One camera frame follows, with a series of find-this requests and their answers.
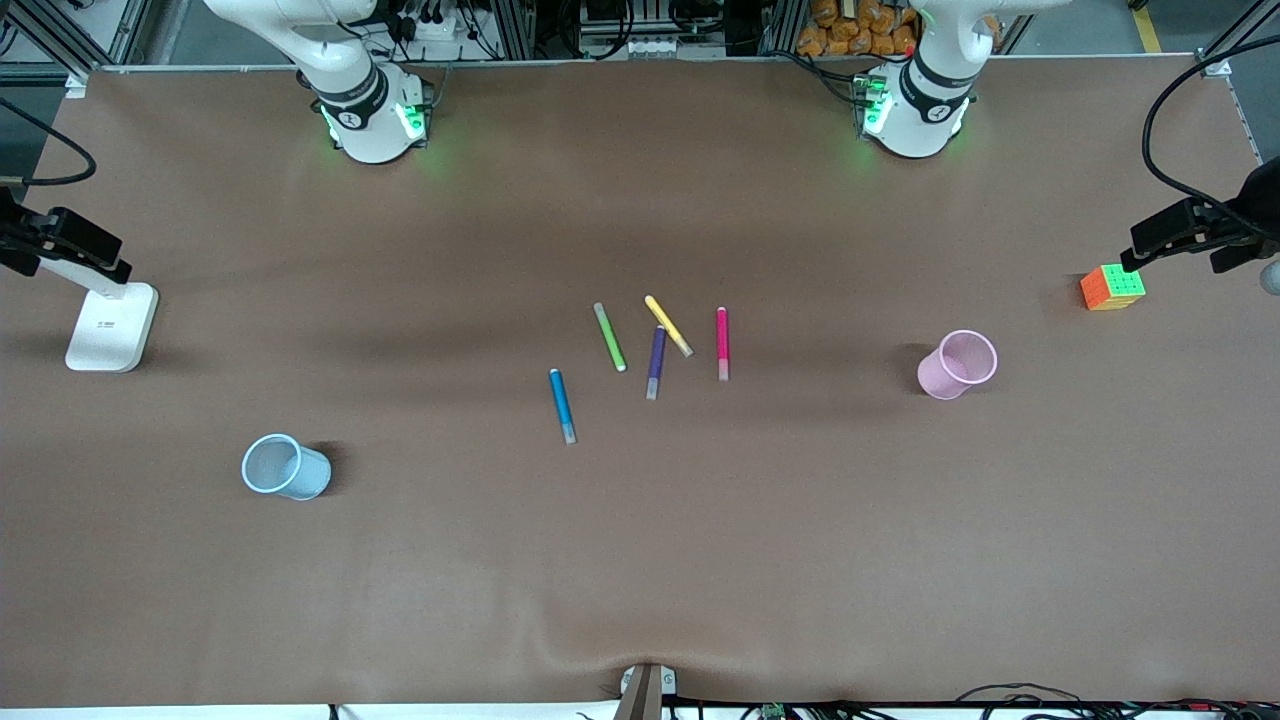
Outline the blue marker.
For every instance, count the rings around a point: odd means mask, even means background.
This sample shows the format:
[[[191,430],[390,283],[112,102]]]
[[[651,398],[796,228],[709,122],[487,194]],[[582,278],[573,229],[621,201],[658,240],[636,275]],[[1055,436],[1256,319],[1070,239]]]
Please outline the blue marker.
[[[556,404],[556,414],[566,445],[576,445],[576,429],[570,400],[564,384],[564,378],[558,368],[552,368],[548,373],[550,392]]]

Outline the white stand with pole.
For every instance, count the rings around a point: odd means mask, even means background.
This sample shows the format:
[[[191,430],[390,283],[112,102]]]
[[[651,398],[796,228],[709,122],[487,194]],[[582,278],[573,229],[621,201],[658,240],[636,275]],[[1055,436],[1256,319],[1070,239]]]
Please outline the white stand with pole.
[[[132,265],[116,260],[110,268],[67,259],[42,259],[38,268],[86,288],[65,365],[73,372],[125,373],[145,354],[160,295],[155,287],[132,282]]]

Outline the colourful puzzle cube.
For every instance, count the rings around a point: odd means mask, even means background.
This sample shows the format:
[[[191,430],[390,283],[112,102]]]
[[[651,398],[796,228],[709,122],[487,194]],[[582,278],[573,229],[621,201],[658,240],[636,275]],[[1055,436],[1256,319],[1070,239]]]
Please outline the colourful puzzle cube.
[[[1121,264],[1100,265],[1083,275],[1078,286],[1083,304],[1094,313],[1128,307],[1147,295],[1140,275],[1126,272]]]

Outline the pink mesh cup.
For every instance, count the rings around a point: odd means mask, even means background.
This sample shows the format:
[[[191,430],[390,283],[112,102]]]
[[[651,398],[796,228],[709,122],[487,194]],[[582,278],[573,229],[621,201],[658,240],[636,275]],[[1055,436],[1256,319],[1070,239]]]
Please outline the pink mesh cup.
[[[995,345],[969,329],[947,333],[916,368],[920,388],[933,398],[954,400],[991,380],[998,369]]]

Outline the blue mesh cup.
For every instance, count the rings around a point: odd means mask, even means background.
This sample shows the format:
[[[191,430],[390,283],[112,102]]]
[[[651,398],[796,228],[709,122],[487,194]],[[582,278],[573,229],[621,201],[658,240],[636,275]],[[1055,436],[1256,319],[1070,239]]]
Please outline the blue mesh cup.
[[[243,483],[256,493],[296,501],[320,496],[332,479],[328,457],[288,434],[256,439],[241,460]]]

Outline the bag of orange items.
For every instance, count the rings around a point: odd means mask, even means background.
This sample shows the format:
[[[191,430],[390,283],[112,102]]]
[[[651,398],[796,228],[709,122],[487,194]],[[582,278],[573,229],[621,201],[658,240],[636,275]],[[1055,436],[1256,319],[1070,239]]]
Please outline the bag of orange items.
[[[808,0],[800,56],[909,56],[923,18],[908,0]]]

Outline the white power strip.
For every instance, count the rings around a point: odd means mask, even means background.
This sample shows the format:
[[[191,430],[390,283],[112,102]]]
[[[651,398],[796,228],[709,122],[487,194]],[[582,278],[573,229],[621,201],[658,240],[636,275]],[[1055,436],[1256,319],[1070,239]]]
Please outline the white power strip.
[[[456,6],[424,6],[416,12],[401,12],[388,20],[388,29],[397,42],[462,44],[467,38],[467,26]]]

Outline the yellow marker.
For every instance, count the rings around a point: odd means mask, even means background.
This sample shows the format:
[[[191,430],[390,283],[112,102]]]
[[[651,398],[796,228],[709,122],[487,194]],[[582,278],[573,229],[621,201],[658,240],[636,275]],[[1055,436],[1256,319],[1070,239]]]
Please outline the yellow marker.
[[[646,295],[644,297],[644,302],[658,323],[666,329],[667,336],[676,345],[678,351],[685,357],[691,357],[694,355],[692,346],[685,340],[682,332],[669,318],[668,313],[662,307],[659,301],[653,295]]]

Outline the green marker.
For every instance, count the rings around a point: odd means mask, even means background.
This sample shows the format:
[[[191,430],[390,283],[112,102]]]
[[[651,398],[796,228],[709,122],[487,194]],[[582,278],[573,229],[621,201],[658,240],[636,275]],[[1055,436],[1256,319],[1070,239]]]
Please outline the green marker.
[[[613,327],[613,324],[611,322],[611,318],[608,315],[608,311],[605,310],[604,304],[603,302],[594,302],[593,304],[593,311],[595,314],[596,323],[598,323],[598,325],[600,328],[602,337],[603,337],[603,340],[605,342],[605,346],[607,346],[608,354],[611,356],[611,363],[612,363],[613,368],[618,373],[626,372],[627,368],[628,368],[628,365],[626,363],[625,354],[623,354],[623,351],[621,348],[621,345],[620,345],[620,340],[618,340],[618,337],[617,337],[617,334],[614,332],[614,327]]]

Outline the aluminium frame strut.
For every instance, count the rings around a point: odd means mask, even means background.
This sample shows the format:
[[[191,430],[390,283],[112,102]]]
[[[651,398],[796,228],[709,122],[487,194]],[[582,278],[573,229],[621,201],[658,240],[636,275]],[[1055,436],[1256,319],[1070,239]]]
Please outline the aluminium frame strut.
[[[0,24],[12,22],[69,76],[84,78],[109,61],[99,44],[55,0],[0,0]]]
[[[1277,18],[1280,18],[1280,0],[1257,0],[1206,47],[1201,47],[1197,56],[1201,61],[1229,58],[1229,51],[1249,42],[1256,35],[1260,36],[1260,32]]]

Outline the aluminium frame post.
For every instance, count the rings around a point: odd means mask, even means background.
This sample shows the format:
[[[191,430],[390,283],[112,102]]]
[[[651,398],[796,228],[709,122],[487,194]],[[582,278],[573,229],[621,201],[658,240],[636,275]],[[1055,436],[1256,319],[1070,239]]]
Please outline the aluminium frame post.
[[[506,60],[534,58],[538,0],[490,0]]]
[[[809,19],[808,0],[762,0],[762,9],[765,12],[765,26],[759,42],[760,54],[794,53]]]

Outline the silver table edge rail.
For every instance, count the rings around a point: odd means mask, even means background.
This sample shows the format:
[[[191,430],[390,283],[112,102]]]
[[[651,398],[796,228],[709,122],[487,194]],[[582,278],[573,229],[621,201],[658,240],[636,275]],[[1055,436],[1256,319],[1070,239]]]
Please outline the silver table edge rail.
[[[640,63],[654,65],[658,63],[684,63],[694,65],[708,65],[718,63],[730,64],[760,64],[760,63],[774,63],[781,61],[780,56],[731,56],[731,58],[659,58],[641,60]],[[1102,60],[1175,60],[1183,65],[1190,65],[1199,60],[1199,56],[1194,53],[1143,53],[1143,54],[1100,54],[1100,55],[993,55],[988,59],[984,65],[986,70],[993,70],[1005,65],[1011,65],[1015,61],[1102,61]],[[526,60],[526,61],[493,61],[493,60],[426,60],[426,61],[402,61],[399,65],[404,69],[411,70],[425,70],[447,67],[453,69],[516,69],[516,68],[552,68],[552,67],[595,67],[598,63],[591,60],[572,60],[572,59],[556,59],[556,60]],[[228,64],[228,65],[146,65],[146,64],[133,64],[133,65],[101,65],[92,72],[95,74],[209,74],[209,73],[225,73],[225,74],[248,74],[248,73],[261,73],[261,72],[284,72],[294,70],[293,65],[284,64]]]

